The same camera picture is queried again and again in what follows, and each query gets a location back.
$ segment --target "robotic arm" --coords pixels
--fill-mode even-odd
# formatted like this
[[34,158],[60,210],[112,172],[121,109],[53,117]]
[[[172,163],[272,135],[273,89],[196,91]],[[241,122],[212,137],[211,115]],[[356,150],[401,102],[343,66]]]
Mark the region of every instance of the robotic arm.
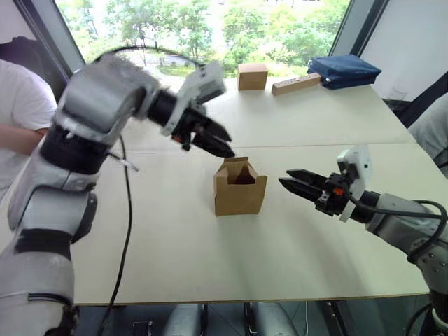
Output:
[[422,272],[430,289],[432,316],[437,331],[448,333],[448,229],[447,213],[434,215],[423,203],[390,194],[365,191],[372,171],[367,146],[344,151],[337,163],[341,174],[328,178],[304,169],[292,169],[280,178],[290,192],[315,203],[330,216],[340,215],[365,224],[365,229],[407,254]]
[[97,208],[92,190],[128,118],[152,120],[187,151],[194,144],[232,157],[228,133],[202,105],[224,91],[217,62],[192,73],[177,95],[112,55],[73,75],[10,200],[14,238],[0,255],[0,335],[70,335],[73,330],[70,244],[90,231]]

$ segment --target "white wall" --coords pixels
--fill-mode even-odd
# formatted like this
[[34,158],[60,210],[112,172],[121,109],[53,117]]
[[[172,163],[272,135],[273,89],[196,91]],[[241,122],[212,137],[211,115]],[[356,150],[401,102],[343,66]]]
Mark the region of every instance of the white wall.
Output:
[[448,0],[390,0],[361,58],[381,97],[414,100],[448,71]]
[[11,42],[16,36],[35,40],[13,0],[0,0],[0,43]]

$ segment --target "window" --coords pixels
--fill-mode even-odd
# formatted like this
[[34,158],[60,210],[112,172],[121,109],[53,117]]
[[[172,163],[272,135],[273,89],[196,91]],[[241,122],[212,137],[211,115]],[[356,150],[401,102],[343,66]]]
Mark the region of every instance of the window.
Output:
[[[350,0],[56,0],[86,62],[123,45],[160,46],[203,62],[266,63],[270,76],[306,73],[312,57],[328,55]],[[127,53],[169,78],[193,67],[175,55]]]

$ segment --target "person's arm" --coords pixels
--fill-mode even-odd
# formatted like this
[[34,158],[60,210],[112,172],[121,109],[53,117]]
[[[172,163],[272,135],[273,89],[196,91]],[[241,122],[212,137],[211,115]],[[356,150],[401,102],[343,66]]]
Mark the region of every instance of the person's arm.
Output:
[[7,148],[16,153],[30,155],[47,132],[47,128],[25,129],[7,124],[0,124],[0,148]]

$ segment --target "open cardboard box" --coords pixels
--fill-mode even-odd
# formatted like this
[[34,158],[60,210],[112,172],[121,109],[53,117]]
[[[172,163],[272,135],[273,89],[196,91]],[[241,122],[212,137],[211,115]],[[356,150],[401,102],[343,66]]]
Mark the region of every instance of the open cardboard box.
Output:
[[267,176],[257,175],[248,157],[224,159],[214,175],[215,214],[258,214],[265,198]]

